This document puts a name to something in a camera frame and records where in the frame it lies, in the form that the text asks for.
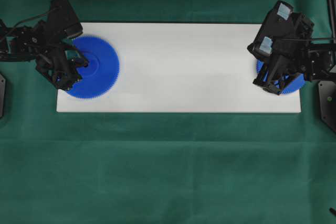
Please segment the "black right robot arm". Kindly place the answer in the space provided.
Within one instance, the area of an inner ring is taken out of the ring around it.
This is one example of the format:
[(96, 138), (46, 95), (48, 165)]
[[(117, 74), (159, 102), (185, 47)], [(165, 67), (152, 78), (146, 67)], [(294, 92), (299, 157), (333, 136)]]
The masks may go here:
[(314, 23), (293, 7), (277, 1), (267, 13), (247, 50), (262, 67), (253, 84), (268, 93), (281, 95), (299, 76), (305, 81), (335, 82), (333, 53), (329, 38), (313, 38)]

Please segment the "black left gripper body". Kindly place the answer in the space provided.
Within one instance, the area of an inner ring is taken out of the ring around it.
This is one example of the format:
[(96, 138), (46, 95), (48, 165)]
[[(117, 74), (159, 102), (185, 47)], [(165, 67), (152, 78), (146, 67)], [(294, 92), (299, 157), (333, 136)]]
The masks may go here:
[(33, 27), (25, 27), (28, 32), (26, 46), (31, 50), (36, 62), (36, 70), (56, 89), (70, 90), (82, 77), (77, 69), (65, 72), (65, 50), (76, 48), (61, 41), (47, 41), (47, 21), (40, 20)]

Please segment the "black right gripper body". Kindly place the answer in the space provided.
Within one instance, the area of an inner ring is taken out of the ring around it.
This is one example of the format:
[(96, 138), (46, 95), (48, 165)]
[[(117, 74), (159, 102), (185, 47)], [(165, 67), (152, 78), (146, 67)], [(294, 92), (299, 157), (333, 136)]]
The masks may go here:
[(302, 13), (292, 13), (291, 17), (295, 25), (295, 38), (275, 39), (269, 63), (263, 64), (253, 80), (254, 85), (276, 95), (280, 95), (300, 75), (297, 60), (300, 50), (307, 46), (314, 28), (311, 19)]

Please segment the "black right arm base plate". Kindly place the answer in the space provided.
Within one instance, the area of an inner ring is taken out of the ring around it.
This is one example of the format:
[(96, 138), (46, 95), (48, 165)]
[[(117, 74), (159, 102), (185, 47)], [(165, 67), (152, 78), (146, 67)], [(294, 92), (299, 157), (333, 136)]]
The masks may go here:
[(321, 120), (335, 133), (335, 83), (320, 81), (318, 94)]

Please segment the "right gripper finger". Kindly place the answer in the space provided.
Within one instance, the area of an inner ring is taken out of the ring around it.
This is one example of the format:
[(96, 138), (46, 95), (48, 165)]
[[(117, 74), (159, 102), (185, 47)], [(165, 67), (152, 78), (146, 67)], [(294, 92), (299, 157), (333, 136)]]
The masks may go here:
[(272, 54), (273, 40), (265, 36), (261, 42), (254, 41), (251, 43), (247, 50), (259, 61), (269, 63)]
[(280, 38), (295, 38), (295, 25), (291, 17), (293, 7), (286, 2), (277, 1), (267, 13), (258, 32), (258, 42), (265, 37), (275, 40)]

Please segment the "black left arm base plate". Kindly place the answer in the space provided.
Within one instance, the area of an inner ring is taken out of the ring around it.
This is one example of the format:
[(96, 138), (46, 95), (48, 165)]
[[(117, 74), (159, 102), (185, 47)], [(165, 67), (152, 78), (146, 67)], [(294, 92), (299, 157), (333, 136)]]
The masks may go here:
[(4, 99), (6, 90), (6, 79), (0, 74), (0, 118), (4, 115)]

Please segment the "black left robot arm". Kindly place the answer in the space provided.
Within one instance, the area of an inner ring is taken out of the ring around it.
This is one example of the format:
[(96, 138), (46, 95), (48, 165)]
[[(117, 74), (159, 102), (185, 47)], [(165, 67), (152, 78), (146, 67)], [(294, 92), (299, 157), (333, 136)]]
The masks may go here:
[(89, 60), (65, 42), (82, 35), (83, 27), (69, 0), (51, 0), (49, 11), (19, 21), (1, 22), (1, 61), (35, 61), (36, 70), (56, 89), (68, 91), (82, 76), (78, 68)]

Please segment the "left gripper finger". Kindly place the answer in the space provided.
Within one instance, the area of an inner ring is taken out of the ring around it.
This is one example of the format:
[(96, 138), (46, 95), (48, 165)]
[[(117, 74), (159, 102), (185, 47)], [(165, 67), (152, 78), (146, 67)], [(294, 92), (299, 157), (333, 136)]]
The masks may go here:
[(75, 71), (77, 68), (87, 67), (89, 60), (77, 48), (66, 49), (66, 65), (65, 72)]
[(47, 41), (73, 39), (82, 34), (83, 27), (69, 0), (51, 0), (47, 16)]

